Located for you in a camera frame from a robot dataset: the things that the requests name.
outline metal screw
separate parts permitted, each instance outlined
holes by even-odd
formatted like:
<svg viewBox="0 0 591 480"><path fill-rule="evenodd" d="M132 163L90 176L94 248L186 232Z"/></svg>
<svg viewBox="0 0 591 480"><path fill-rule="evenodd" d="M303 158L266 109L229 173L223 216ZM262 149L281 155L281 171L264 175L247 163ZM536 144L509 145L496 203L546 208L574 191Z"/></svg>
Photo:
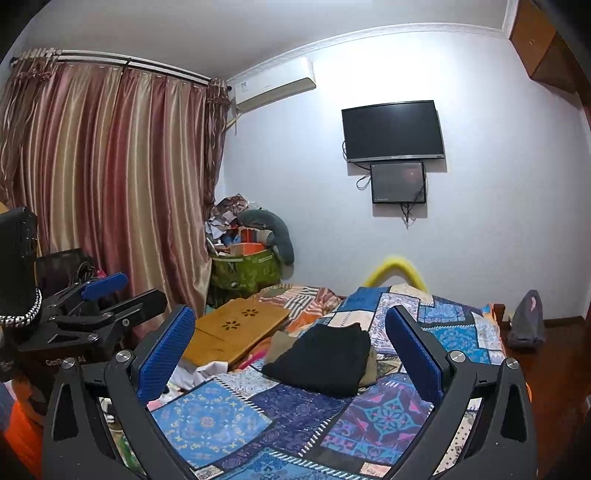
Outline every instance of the metal screw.
<svg viewBox="0 0 591 480"><path fill-rule="evenodd" d="M74 360L71 356L69 356L61 363L61 367L65 368L65 369L72 368L74 366L75 362L76 362L76 360Z"/></svg>
<svg viewBox="0 0 591 480"><path fill-rule="evenodd" d="M451 358L455 363L461 364L466 360L466 355L464 355L464 352L459 350L453 350L449 353L449 358Z"/></svg>
<svg viewBox="0 0 591 480"><path fill-rule="evenodd" d="M131 358L131 352L129 350L121 350L120 352L115 355L115 360L119 363L126 362Z"/></svg>
<svg viewBox="0 0 591 480"><path fill-rule="evenodd" d="M505 359L505 362L507 362L507 366L512 370L517 370L517 367L519 366L519 362L510 356Z"/></svg>

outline black tv screen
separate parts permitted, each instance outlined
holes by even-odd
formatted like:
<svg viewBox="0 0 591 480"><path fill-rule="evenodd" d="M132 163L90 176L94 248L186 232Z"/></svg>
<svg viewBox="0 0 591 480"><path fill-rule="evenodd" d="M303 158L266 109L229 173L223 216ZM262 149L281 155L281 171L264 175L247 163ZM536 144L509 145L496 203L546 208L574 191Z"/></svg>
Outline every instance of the black tv screen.
<svg viewBox="0 0 591 480"><path fill-rule="evenodd" d="M433 100L348 108L342 115L347 161L444 157Z"/></svg>

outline curtain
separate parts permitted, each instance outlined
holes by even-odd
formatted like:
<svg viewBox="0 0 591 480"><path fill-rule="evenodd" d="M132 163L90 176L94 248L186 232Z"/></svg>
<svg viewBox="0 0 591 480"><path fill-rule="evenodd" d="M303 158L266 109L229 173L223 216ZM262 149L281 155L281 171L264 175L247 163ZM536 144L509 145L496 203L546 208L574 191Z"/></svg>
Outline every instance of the curtain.
<svg viewBox="0 0 591 480"><path fill-rule="evenodd" d="M107 273L125 272L129 294L159 288L169 307L201 314L211 268L204 213L227 99L220 82L58 64L34 108L13 192L38 216L43 253L81 247Z"/></svg>
<svg viewBox="0 0 591 480"><path fill-rule="evenodd" d="M205 137L205 192L203 213L205 218L215 205L215 188L222 167L223 145L226 139L226 118L228 116L228 89L226 82L213 79L207 87L206 137Z"/></svg>
<svg viewBox="0 0 591 480"><path fill-rule="evenodd" d="M53 48L24 54L12 68L0 99L0 202L14 206L12 183L26 138L31 114L55 61Z"/></svg>

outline crown molding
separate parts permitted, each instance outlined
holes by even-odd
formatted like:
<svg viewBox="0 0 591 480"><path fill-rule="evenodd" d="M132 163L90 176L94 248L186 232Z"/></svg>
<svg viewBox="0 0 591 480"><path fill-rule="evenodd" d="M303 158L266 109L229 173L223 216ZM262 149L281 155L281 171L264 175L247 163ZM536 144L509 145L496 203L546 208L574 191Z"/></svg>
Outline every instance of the crown molding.
<svg viewBox="0 0 591 480"><path fill-rule="evenodd" d="M518 0L508 0L508 3L518 3ZM504 31L498 28L480 27L478 25L466 25L455 23L411 23L402 25L387 25L386 27L368 28L366 30L358 30L351 33L337 35L335 37L325 38L302 47L294 48L286 53L265 60L254 67L251 67L244 72L234 75L228 80L229 85L236 85L244 79L261 73L264 70L276 67L282 63L294 60L297 57L308 55L316 50L322 48L333 47L342 43L350 41L361 40L363 38L380 37L382 35L392 35L397 33L414 33L414 32L449 32L449 33L471 33L476 35L487 35L495 38L508 38Z"/></svg>
<svg viewBox="0 0 591 480"><path fill-rule="evenodd" d="M513 26L515 25L515 18L517 17L517 7L519 0L507 0L507 9L505 10L505 19L503 20L503 33L505 38L511 36Z"/></svg>

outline yellow foam tube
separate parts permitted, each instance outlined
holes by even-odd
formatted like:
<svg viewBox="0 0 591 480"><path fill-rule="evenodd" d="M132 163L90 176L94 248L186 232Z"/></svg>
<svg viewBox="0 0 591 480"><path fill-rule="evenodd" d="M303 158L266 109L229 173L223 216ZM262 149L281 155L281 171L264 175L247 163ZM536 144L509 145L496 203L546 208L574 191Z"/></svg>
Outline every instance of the yellow foam tube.
<svg viewBox="0 0 591 480"><path fill-rule="evenodd" d="M382 283L386 273L391 270L400 270L406 276L411 287L418 288L425 293L429 293L425 282L418 274L416 268L413 267L406 258L403 257L389 257L383 264L381 264L365 281L364 287L379 287Z"/></svg>

